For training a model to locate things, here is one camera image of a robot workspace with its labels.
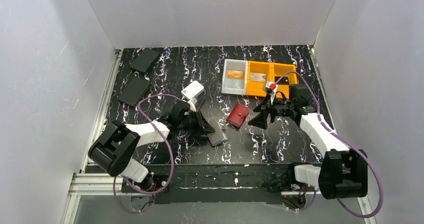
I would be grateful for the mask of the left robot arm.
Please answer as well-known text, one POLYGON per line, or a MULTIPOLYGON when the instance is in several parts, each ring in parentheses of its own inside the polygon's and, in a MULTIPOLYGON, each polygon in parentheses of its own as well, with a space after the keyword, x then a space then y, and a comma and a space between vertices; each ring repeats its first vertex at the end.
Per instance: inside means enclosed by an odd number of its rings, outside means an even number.
POLYGON ((142 183, 150 171, 133 158, 137 147, 169 141, 180 131, 200 136, 215 132, 201 111, 194 111, 192 107, 186 101, 177 101, 169 113, 146 124, 125 125, 113 121, 91 145, 87 155, 110 176, 121 175, 142 183))

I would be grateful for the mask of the black credit card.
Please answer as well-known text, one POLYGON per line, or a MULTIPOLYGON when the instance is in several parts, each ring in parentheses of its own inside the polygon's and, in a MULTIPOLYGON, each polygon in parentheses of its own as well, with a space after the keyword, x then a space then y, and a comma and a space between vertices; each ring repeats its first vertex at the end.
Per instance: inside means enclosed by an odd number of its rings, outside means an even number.
POLYGON ((289 83, 290 83, 288 76, 284 76, 281 79, 280 79, 280 76, 276 76, 274 78, 274 82, 277 85, 289 85, 289 83))

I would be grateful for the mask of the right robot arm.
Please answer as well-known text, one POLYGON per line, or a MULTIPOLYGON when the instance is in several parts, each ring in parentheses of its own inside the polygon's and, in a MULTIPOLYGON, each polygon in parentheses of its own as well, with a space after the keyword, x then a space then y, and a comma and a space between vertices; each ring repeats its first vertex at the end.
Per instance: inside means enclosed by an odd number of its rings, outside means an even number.
POLYGON ((292 163, 270 186, 310 186, 326 199, 364 197, 368 192, 368 166, 363 151, 356 152, 338 140, 335 131, 311 105, 309 90, 304 84, 289 85, 289 97, 277 99, 278 85, 267 81, 266 97, 254 108, 258 113, 249 125, 267 129, 277 117, 288 117, 304 131, 323 155, 321 166, 292 163))

